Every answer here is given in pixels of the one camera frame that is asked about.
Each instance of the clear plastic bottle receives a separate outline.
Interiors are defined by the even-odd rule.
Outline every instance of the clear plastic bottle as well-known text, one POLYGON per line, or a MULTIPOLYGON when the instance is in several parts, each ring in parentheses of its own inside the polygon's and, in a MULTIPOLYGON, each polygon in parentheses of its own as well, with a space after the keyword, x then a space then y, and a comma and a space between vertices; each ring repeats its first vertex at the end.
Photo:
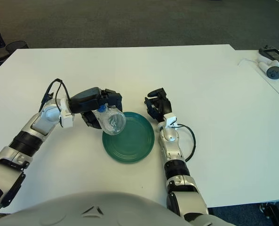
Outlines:
POLYGON ((102 105, 98 110, 93 111, 96 119, 100 123, 102 130, 109 135, 119 134, 126 125, 126 117, 116 107, 102 105))

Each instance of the green plate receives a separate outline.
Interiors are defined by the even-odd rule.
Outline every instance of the green plate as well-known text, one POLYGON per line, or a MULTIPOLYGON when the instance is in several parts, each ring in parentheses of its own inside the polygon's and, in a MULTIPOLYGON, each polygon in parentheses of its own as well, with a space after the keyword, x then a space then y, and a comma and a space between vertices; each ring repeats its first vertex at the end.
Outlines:
POLYGON ((149 121, 134 112, 124 112, 126 126, 118 135, 103 132, 106 152, 115 160, 134 163, 144 159, 154 146, 154 130, 149 121))

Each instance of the black cable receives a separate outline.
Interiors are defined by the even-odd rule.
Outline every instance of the black cable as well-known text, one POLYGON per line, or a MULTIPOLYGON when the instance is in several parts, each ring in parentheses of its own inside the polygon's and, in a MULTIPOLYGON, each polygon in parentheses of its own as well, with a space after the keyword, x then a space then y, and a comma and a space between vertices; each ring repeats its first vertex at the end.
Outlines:
POLYGON ((43 98, 42 98, 41 106, 40 106, 39 112, 42 110, 44 104, 48 101, 48 93, 49 93, 51 87, 53 86, 53 84, 54 84, 55 82, 63 83, 61 79, 55 79, 55 80, 53 80, 53 81, 50 83, 50 85, 48 86, 48 88, 47 88, 47 90, 46 90, 46 92, 45 92, 45 94, 44 94, 44 96, 43 96, 43 98))
POLYGON ((189 130, 189 132, 191 133, 193 142, 194 142, 194 146, 193 146, 193 148, 192 148, 191 154, 185 159, 185 161, 187 162, 188 160, 190 160, 190 159, 193 157, 193 155, 194 155, 194 153, 195 153, 195 150, 196 150, 196 137, 195 137, 195 134, 194 134, 194 132, 192 131, 192 129, 189 128, 189 127, 186 126, 186 125, 178 124, 178 127, 173 127, 173 128, 181 128, 181 127, 186 127, 186 128, 189 130))
POLYGON ((58 102, 57 102, 56 98, 57 98, 57 96, 58 96, 58 92, 59 92, 61 86, 62 86, 62 82, 60 83, 59 88, 58 88, 58 90, 56 91, 56 96, 55 96, 55 103, 56 103, 56 107, 58 108, 59 112, 61 112, 61 110, 60 110, 60 107, 59 107, 59 105, 58 105, 58 102))
MULTIPOLYGON (((50 83, 50 85, 48 86, 48 88, 47 88, 47 90, 46 90, 46 92, 45 92, 45 94, 44 94, 44 96, 43 96, 43 98, 42 98, 41 106, 40 106, 39 112, 42 110, 44 104, 49 100, 49 92, 50 92, 50 89, 51 89, 51 87, 53 86, 53 84, 54 84, 55 82, 59 82, 59 83, 60 83, 60 86, 59 86, 59 88, 58 88, 58 90, 57 90, 57 92, 56 92, 55 98, 57 97, 57 94, 58 94, 58 92, 59 92, 59 89, 60 89, 61 85, 63 85, 64 90, 65 90, 65 93, 66 93, 66 96, 67 96, 67 99, 68 99, 68 101, 70 101, 70 97, 69 97, 67 88, 66 88, 65 84, 63 83, 63 81, 62 81, 61 79, 55 79, 55 80, 53 80, 53 81, 50 83)), ((58 103, 57 103, 57 100, 56 100, 56 106, 57 106, 58 110, 60 110, 59 105, 58 105, 58 103)))

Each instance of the white cable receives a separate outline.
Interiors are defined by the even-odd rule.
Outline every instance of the white cable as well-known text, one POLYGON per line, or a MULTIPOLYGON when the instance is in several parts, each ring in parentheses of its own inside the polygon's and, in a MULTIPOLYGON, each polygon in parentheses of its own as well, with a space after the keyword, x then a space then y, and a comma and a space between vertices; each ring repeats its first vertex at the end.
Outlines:
POLYGON ((249 62, 253 62, 253 63, 258 64, 255 60, 249 60, 249 59, 247 59, 247 58, 243 58, 243 59, 241 59, 240 62, 238 63, 238 66, 240 66, 240 64, 241 64, 243 61, 249 61, 249 62))

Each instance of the wire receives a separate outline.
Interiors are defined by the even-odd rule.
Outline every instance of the wire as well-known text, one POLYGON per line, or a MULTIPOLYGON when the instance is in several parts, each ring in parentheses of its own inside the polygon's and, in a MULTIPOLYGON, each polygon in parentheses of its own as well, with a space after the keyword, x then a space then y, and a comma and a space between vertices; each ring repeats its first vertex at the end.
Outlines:
POLYGON ((67 99, 68 99, 68 101, 70 101, 70 97, 69 97, 67 88, 66 88, 65 84, 63 83, 63 81, 62 81, 61 79, 55 79, 55 80, 53 80, 53 81, 50 83, 50 85, 48 86, 48 88, 47 88, 47 90, 46 90, 46 92, 45 92, 45 94, 44 94, 44 96, 43 96, 43 98, 42 98, 41 106, 40 106, 39 112, 42 110, 44 104, 49 100, 49 92, 50 92, 50 89, 51 89, 51 87, 53 86, 53 84, 54 84, 55 82, 59 82, 59 83, 60 83, 60 86, 63 85, 64 90, 65 90, 65 93, 66 93, 66 96, 67 96, 67 99))
POLYGON ((58 88, 58 90, 56 91, 56 96, 55 96, 55 103, 56 103, 56 107, 58 108, 59 112, 61 112, 61 110, 60 110, 60 107, 59 107, 59 105, 58 105, 58 102, 57 102, 56 98, 57 98, 57 96, 58 96, 58 92, 59 92, 61 86, 62 86, 62 82, 60 83, 59 88, 58 88))
POLYGON ((186 125, 178 124, 178 126, 172 127, 172 128, 181 128, 181 127, 186 127, 186 128, 189 130, 189 132, 191 133, 193 142, 194 142, 194 146, 192 147, 192 151, 191 151, 190 155, 185 159, 185 161, 187 162, 187 161, 189 161, 189 160, 193 157, 193 155, 195 154, 195 150, 196 150, 196 137, 195 137, 195 134, 194 134, 194 132, 192 131, 192 129, 189 128, 189 127, 186 126, 186 125))
POLYGON ((258 64, 255 60, 249 60, 249 59, 247 59, 247 58, 243 58, 243 59, 241 59, 240 62, 238 63, 238 66, 240 66, 241 63, 242 63, 243 61, 249 61, 249 62, 253 62, 253 63, 258 64))

